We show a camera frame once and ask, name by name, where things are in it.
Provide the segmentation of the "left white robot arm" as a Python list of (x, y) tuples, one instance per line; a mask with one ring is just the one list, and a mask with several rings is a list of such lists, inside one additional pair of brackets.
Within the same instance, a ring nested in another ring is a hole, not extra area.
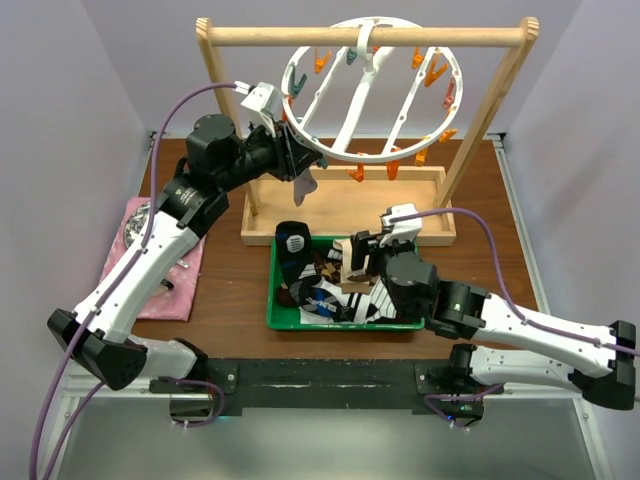
[(185, 144), (140, 237), (85, 300), (72, 311), (55, 310), (47, 321), (71, 358), (112, 390), (139, 377), (171, 377), (185, 392), (205, 385), (199, 349), (134, 337), (136, 319), (162, 279), (228, 209), (230, 191), (264, 174), (292, 181), (323, 157), (284, 121), (253, 127), (240, 139), (222, 114), (197, 120)]

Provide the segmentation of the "wooden hanger rack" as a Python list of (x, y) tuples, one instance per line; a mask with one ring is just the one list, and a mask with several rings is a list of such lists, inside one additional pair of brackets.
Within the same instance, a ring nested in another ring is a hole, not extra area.
[[(220, 57), (223, 47), (316, 46), (318, 53), (335, 52), (340, 45), (354, 46), (357, 34), (353, 28), (330, 27), (215, 27), (208, 18), (195, 24), (196, 38), (209, 76), (222, 80), (226, 76)], [(241, 238), (247, 245), (267, 245), (275, 235), (276, 224), (282, 220), (298, 220), (310, 225), (316, 236), (347, 235), (371, 224), (377, 209), (396, 202), (414, 202), (433, 208), (435, 220), (418, 237), (422, 246), (448, 246), (456, 236), (450, 213), (451, 199), (482, 139), (510, 90), (517, 74), (539, 34), (539, 22), (524, 18), (515, 28), (490, 27), (420, 27), (391, 33), (376, 27), (370, 44), (384, 46), (424, 47), (502, 47), (503, 60), (478, 108), (472, 124), (462, 140), (449, 167), (428, 167), (423, 157), (409, 155), (389, 165), (361, 165), (325, 156), (326, 169), (313, 167), (317, 189), (308, 195), (300, 207), (287, 205), (284, 190), (275, 181), (262, 175), (245, 189)], [(314, 71), (314, 57), (308, 54), (298, 72), (307, 80), (293, 103), (294, 114), (300, 116), (322, 77)]]

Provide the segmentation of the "green plastic bin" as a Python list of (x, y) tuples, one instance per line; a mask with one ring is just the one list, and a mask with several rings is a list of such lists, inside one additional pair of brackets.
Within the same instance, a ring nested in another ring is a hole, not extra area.
[(330, 323), (328, 319), (321, 317), (319, 321), (307, 321), (302, 319), (297, 307), (284, 307), (276, 302), (276, 290), (283, 281), (278, 255), (276, 251), (276, 241), (271, 242), (269, 286), (266, 307), (266, 325), (276, 331), (343, 331), (343, 332), (399, 332), (423, 330), (425, 321), (420, 319), (413, 323), (366, 323), (356, 324), (353, 322)]

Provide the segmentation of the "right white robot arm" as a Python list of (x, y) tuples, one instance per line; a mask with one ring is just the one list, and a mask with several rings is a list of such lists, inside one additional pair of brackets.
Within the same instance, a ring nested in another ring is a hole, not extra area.
[(355, 268), (379, 280), (382, 300), (402, 321), (455, 340), (438, 374), (445, 389), (541, 384), (581, 394), (597, 406), (629, 411), (636, 404), (634, 325), (589, 325), (517, 306), (506, 293), (443, 280), (407, 236), (359, 232), (350, 239)]

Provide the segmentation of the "grey sock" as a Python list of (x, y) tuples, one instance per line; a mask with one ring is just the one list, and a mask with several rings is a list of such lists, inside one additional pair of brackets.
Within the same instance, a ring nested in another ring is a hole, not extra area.
[(305, 198), (313, 193), (318, 187), (309, 168), (302, 171), (293, 181), (293, 200), (296, 207), (300, 207)]

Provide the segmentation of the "beige tan sock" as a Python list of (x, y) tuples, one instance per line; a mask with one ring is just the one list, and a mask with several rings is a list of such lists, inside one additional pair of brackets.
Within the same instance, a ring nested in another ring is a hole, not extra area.
[(353, 248), (350, 238), (334, 239), (333, 248), (342, 254), (340, 281), (343, 293), (369, 294), (377, 278), (366, 273), (366, 267), (352, 268)]

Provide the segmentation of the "white round clip hanger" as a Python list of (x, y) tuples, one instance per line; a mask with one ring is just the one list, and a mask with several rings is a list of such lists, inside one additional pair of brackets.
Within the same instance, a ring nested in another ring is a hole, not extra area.
[[(390, 131), (386, 134), (382, 150), (375, 154), (359, 154), (349, 151), (356, 130), (364, 119), (365, 108), (371, 103), (373, 87), (381, 76), (387, 60), (395, 52), (395, 48), (392, 46), (384, 46), (379, 42), (369, 43), (374, 29), (381, 27), (391, 33), (400, 33), (414, 26), (413, 22), (393, 17), (359, 17), (331, 26), (333, 30), (353, 28), (357, 34), (357, 42), (354, 46), (340, 45), (335, 52), (327, 52), (324, 55), (318, 53), (316, 46), (298, 47), (289, 58), (281, 79), (284, 119), (293, 131), (294, 138), (317, 149), (325, 156), (361, 165), (389, 165), (409, 155), (423, 157), (425, 151), (433, 143), (449, 140), (457, 132), (452, 127), (452, 123), (456, 118), (464, 94), (461, 66), (453, 51), (448, 47), (415, 47), (411, 58), (413, 78), (410, 83), (400, 85), (400, 91), (406, 96), (394, 118)], [(304, 113), (296, 116), (293, 103), (307, 80), (305, 74), (298, 72), (298, 67), (308, 54), (313, 55), (314, 71), (322, 77), (322, 80)], [(359, 66), (362, 73), (336, 137), (332, 143), (326, 145), (311, 131), (311, 123), (337, 74), (348, 66)], [(432, 86), (443, 77), (448, 78), (443, 120), (423, 135), (417, 143), (406, 148), (397, 147), (396, 141), (409, 120), (409, 113), (419, 90)]]

